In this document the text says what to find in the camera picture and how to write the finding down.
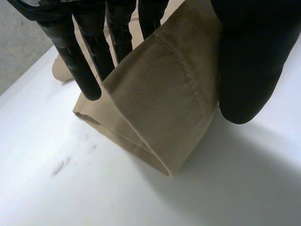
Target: fabric seam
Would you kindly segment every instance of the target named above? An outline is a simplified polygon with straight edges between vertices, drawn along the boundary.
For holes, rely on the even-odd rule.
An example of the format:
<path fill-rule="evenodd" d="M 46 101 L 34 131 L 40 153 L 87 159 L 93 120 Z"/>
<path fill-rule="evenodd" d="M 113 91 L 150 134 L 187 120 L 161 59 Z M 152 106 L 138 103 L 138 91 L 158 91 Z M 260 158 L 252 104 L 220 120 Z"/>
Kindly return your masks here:
<path fill-rule="evenodd" d="M 180 59 L 180 57 L 176 54 L 176 52 L 175 51 L 173 51 L 163 40 L 161 40 L 158 36 L 156 36 L 156 35 L 154 35 L 154 37 L 159 41 L 159 42 L 161 42 L 166 48 L 168 48 L 173 54 L 174 54 L 174 56 L 177 58 L 177 60 L 181 63 L 181 65 L 182 65 L 182 67 L 184 68 L 184 70 L 185 70 L 185 72 L 186 72 L 186 75 L 187 75 L 187 77 L 188 77 L 188 79 L 189 79 L 189 82 L 190 82 L 190 85 L 191 85 L 191 88 L 192 88 L 192 91 L 193 91 L 193 93 L 194 93 L 194 96 L 195 96 L 195 98 L 197 99 L 197 102 L 198 102 L 198 106 L 199 106 L 199 109 L 200 109 L 200 111 L 201 111 L 201 115 L 202 115 L 202 117 L 204 117 L 204 112 L 203 112 L 203 110 L 202 110 L 202 107 L 201 107 L 201 103 L 200 103 L 200 101 L 199 101 L 199 98 L 198 98 L 198 96 L 197 96 L 197 93 L 196 93 L 196 91 L 195 91 L 195 89 L 194 89 L 194 86 L 193 86 L 193 83 L 192 83 L 192 78 L 189 76 L 189 74 L 188 74 L 188 71 L 187 71 L 187 69 L 186 69 L 186 67 L 184 66 L 184 63 L 183 63 L 183 61 Z"/>

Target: khaki fabric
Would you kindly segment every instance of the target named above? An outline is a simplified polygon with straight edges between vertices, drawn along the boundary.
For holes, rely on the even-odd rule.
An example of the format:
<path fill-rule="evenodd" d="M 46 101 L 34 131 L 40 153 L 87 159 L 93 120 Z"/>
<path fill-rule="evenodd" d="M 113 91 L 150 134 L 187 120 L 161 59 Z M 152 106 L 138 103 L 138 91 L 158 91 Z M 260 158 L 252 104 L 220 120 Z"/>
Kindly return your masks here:
<path fill-rule="evenodd" d="M 81 94 L 73 111 L 124 150 L 174 175 L 214 116 L 221 29 L 210 0 L 186 0 L 144 42 L 132 21 L 136 48 L 101 84 L 102 97 L 91 102 Z"/>

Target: white table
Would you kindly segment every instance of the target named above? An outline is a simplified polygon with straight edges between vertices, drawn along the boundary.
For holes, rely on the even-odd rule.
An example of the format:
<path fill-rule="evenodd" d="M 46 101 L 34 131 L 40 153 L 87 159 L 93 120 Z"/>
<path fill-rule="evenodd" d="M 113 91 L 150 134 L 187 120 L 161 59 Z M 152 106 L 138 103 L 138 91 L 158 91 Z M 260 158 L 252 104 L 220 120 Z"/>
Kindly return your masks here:
<path fill-rule="evenodd" d="M 219 113 L 173 179 L 73 115 L 56 55 L 0 96 L 0 226 L 301 225 L 301 39 L 260 114 Z"/>

